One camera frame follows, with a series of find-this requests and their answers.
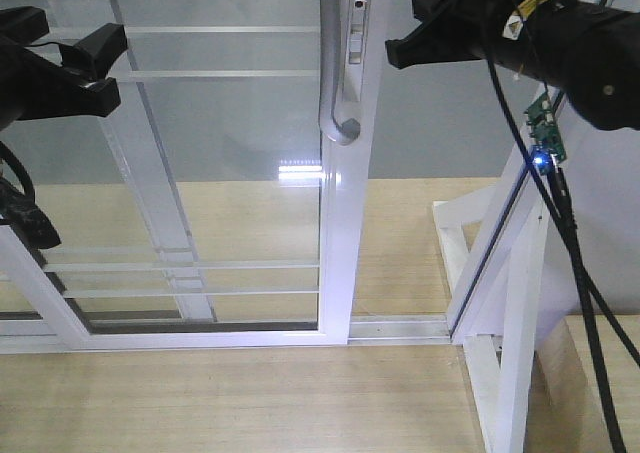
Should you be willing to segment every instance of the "green circuit board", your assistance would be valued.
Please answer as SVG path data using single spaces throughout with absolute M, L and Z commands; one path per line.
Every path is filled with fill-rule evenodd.
M 553 164 L 560 164 L 567 159 L 567 152 L 564 149 L 560 130 L 556 123 L 551 100 L 545 92 L 533 102 L 525 111 L 529 135 L 533 140 L 534 154 L 539 152 L 553 158 L 550 162 L 537 163 L 541 174 L 546 174 L 553 168 Z

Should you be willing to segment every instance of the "horizontal bar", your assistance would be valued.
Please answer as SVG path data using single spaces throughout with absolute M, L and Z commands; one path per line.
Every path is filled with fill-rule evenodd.
M 448 345 L 444 315 L 353 317 L 349 345 Z
M 123 83 L 163 80 L 216 80 L 220 78 L 319 78 L 318 70 L 146 70 L 113 71 L 110 77 Z
M 164 251 L 170 253 L 184 253 L 189 251 L 187 248 L 167 248 Z M 50 258 L 57 255 L 138 255 L 153 254 L 156 249 L 149 246 L 59 246 L 46 252 L 46 257 Z
M 92 33 L 91 28 L 51 28 L 47 40 L 76 40 Z M 318 34 L 319 26 L 125 26 L 127 38 L 153 35 L 237 34 Z
M 243 295 L 293 295 L 293 294 L 317 294 L 318 288 L 234 288 L 211 289 L 181 288 L 181 289 L 128 289 L 128 290 L 67 290 L 65 298 L 132 298 L 155 296 L 243 296 Z
M 164 270 L 269 270 L 318 268 L 314 260 L 267 260 L 267 261 L 195 261 L 195 262 L 153 262 L 153 263 L 49 263 L 44 266 L 46 273 L 73 273 L 86 271 L 164 271 Z
M 44 320 L 0 321 L 0 336 L 47 336 L 53 334 Z

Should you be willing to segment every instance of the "yellow label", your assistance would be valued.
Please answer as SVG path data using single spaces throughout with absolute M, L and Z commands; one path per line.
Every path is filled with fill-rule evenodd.
M 513 16 L 519 16 L 526 20 L 536 11 L 536 8 L 549 0 L 524 0 L 518 5 L 518 9 L 512 13 Z
M 517 40 L 524 27 L 524 22 L 536 11 L 536 8 L 549 0 L 524 0 L 516 10 L 511 13 L 504 26 L 502 36 L 509 40 Z

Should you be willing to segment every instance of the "black wire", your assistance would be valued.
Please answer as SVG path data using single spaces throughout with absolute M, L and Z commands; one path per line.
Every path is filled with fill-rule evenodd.
M 604 6 L 607 3 L 607 1 L 608 0 L 600 0 L 599 4 L 601 6 Z M 527 22 L 527 19 L 524 18 L 524 15 L 522 14 L 522 11 L 520 10 L 519 5 L 516 3 L 515 0 L 511 0 L 511 2 L 514 5 L 514 8 L 515 8 L 516 12 L 520 16 L 520 20 L 522 21 L 522 24 L 523 24 L 523 29 L 525 31 L 525 34 L 527 35 L 527 39 L 529 40 L 529 48 L 528 48 L 528 50 L 533 50 L 533 56 L 534 56 L 534 59 L 537 62 L 537 66 L 543 72 L 543 74 L 545 74 L 545 76 L 546 76 L 544 65 L 542 64 L 542 61 L 540 59 L 540 55 L 538 54 L 538 50 L 537 50 L 537 48 L 535 47 L 535 44 L 534 44 L 534 33 L 535 33 L 535 31 L 537 31 L 535 25 L 536 25 L 536 21 L 537 21 L 538 16 L 537 15 L 534 16 L 534 28 L 533 28 L 534 32 L 532 32 L 531 29 L 529 28 L 529 23 Z M 544 90 L 547 93 L 547 96 L 549 96 L 549 87 L 547 85 L 547 82 L 544 79 L 543 79 L 543 85 L 544 85 Z M 552 106 L 552 110 L 553 110 L 554 114 L 557 112 L 558 108 L 560 107 L 560 104 L 561 104 L 562 99 L 563 99 L 563 95 L 564 95 L 564 93 L 562 91 L 560 91 L 558 93 L 558 95 L 556 96 L 556 98 L 554 99 L 554 103 L 553 103 L 553 106 Z M 566 241 L 564 241 L 564 242 L 565 242 L 565 246 L 567 247 L 567 249 L 569 249 L 569 245 L 567 244 L 567 242 Z M 618 335 L 618 338 L 620 339 L 622 344 L 625 346 L 625 348 L 629 352 L 629 355 L 633 358 L 633 360 L 636 362 L 636 365 L 638 365 L 638 367 L 640 368 L 640 352 L 638 351 L 636 346 L 633 344 L 633 341 L 631 340 L 631 338 L 629 338 L 629 336 L 625 332 L 624 328 L 622 327 L 622 325 L 620 324 L 618 319 L 615 317 L 615 315 L 613 314 L 613 312 L 609 308 L 609 305 L 607 305 L 607 302 L 605 301 L 605 299 L 600 294 L 600 291 L 598 290 L 598 288 L 596 287 L 595 283 L 591 279 L 591 276 L 589 276 L 589 273 L 587 272 L 586 268 L 585 268 L 585 270 L 583 272 L 583 275 L 584 275 L 585 280 L 587 282 L 587 286 L 588 286 L 589 292 L 591 293 L 591 295 L 593 296 L 594 300 L 596 301 L 596 303 L 600 307 L 600 310 L 602 311 L 603 315 L 608 320 L 609 324 L 611 325 L 611 327 L 613 328 L 615 333 Z
M 618 424 L 618 419 L 615 411 L 615 405 L 613 403 L 613 398 L 611 396 L 611 390 L 609 388 L 607 368 L 604 362 L 604 355 L 602 353 L 602 346 L 600 344 L 597 325 L 595 321 L 595 314 L 593 312 L 593 305 L 591 304 L 591 299 L 588 295 L 588 289 L 586 288 L 587 282 L 585 278 L 585 268 L 584 263 L 582 262 L 582 256 L 580 253 L 580 245 L 578 242 L 578 237 L 575 232 L 575 229 L 567 228 L 565 226 L 566 220 L 566 205 L 563 208 L 564 215 L 561 214 L 553 200 L 549 196 L 547 189 L 542 183 L 542 179 L 538 174 L 536 167 L 533 165 L 533 161 L 531 160 L 531 156 L 527 150 L 527 147 L 520 136 L 520 132 L 518 130 L 518 126 L 513 118 L 513 114 L 509 108 L 506 97 L 504 95 L 504 91 L 502 90 L 502 85 L 500 84 L 500 79 L 498 78 L 498 73 L 496 71 L 495 60 L 493 57 L 493 49 L 491 47 L 490 40 L 488 38 L 488 33 L 486 27 L 482 28 L 482 39 L 484 43 L 484 50 L 486 56 L 487 67 L 489 69 L 489 75 L 491 77 L 491 82 L 496 92 L 496 96 L 498 98 L 498 102 L 504 114 L 504 117 L 509 125 L 509 129 L 513 135 L 513 138 L 516 142 L 518 150 L 520 150 L 520 154 L 524 160 L 527 170 L 531 174 L 540 195 L 542 196 L 545 205 L 549 209 L 549 214 L 553 219 L 556 228 L 558 228 L 558 232 L 560 236 L 563 238 L 565 245 L 569 250 L 569 256 L 571 258 L 571 264 L 573 267 L 573 273 L 576 281 L 576 286 L 578 288 L 578 296 L 580 298 L 580 304 L 583 311 L 583 317 L 585 322 L 585 329 L 587 330 L 587 339 L 589 340 L 589 349 L 591 350 L 591 357 L 593 360 L 593 366 L 596 373 L 596 380 L 598 383 L 598 389 L 600 391 L 600 401 L 602 404 L 602 410 L 605 417 L 605 422 L 607 424 L 607 431 L 609 433 L 609 439 L 611 441 L 611 445 L 614 449 L 614 453 L 626 453 L 626 448 L 624 446 L 624 441 L 622 439 L 622 433 L 620 432 L 620 427 Z
M 67 46 L 64 43 L 60 43 L 59 41 L 46 41 L 44 43 L 32 43 L 31 45 L 22 45 L 25 48 L 40 48 L 42 46 L 47 45 L 58 45 L 58 46 Z
M 602 352 L 602 345 L 600 344 L 600 336 L 598 334 L 598 325 L 596 323 L 595 312 L 593 311 L 593 304 L 591 303 L 591 297 L 589 296 L 587 281 L 584 275 L 585 268 L 582 261 L 580 243 L 578 241 L 578 227 L 576 225 L 573 208 L 571 206 L 571 196 L 569 195 L 569 190 L 564 179 L 564 173 L 561 168 L 558 168 L 557 171 L 555 171 L 555 169 L 551 171 L 547 176 L 547 179 L 549 181 L 551 194 L 555 204 L 560 210 L 560 215 L 563 221 L 562 236 L 566 238 L 567 250 L 569 251 L 569 256 L 571 258 L 571 266 L 576 280 L 578 297 L 580 298 L 582 318 L 587 332 L 589 350 L 593 360 L 593 369 L 596 374 L 596 383 L 598 384 L 598 391 L 600 392 L 600 401 L 602 403 L 604 419 L 607 424 L 607 431 L 609 432 L 609 439 L 615 453 L 624 453 L 627 450 L 624 446 L 618 419 L 616 418 L 615 405 L 611 395 L 607 368 L 604 361 L 604 354 Z
M 24 195 L 31 201 L 36 199 L 36 190 L 33 187 L 33 181 L 27 172 L 26 168 L 22 165 L 20 160 L 13 154 L 7 145 L 0 141 L 0 158 L 2 158 L 9 168 L 18 177 L 18 181 L 22 185 Z

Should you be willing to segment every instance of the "white aluminum door frame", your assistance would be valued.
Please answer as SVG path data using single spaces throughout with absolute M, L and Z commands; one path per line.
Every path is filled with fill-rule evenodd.
M 22 290 L 46 324 L 74 350 L 137 348 L 211 348 L 243 346 L 335 345 L 349 337 L 351 307 L 362 229 L 369 157 L 377 106 L 380 74 L 385 58 L 384 40 L 390 0 L 370 0 L 368 39 L 360 98 L 359 138 L 341 146 L 323 132 L 320 294 L 318 329 L 313 331 L 247 331 L 229 333 L 91 334 L 24 248 L 9 226 L 0 227 L 0 270 Z M 50 337 L 29 339 L 27 349 L 38 344 L 50 350 Z M 15 341 L 0 338 L 15 351 Z

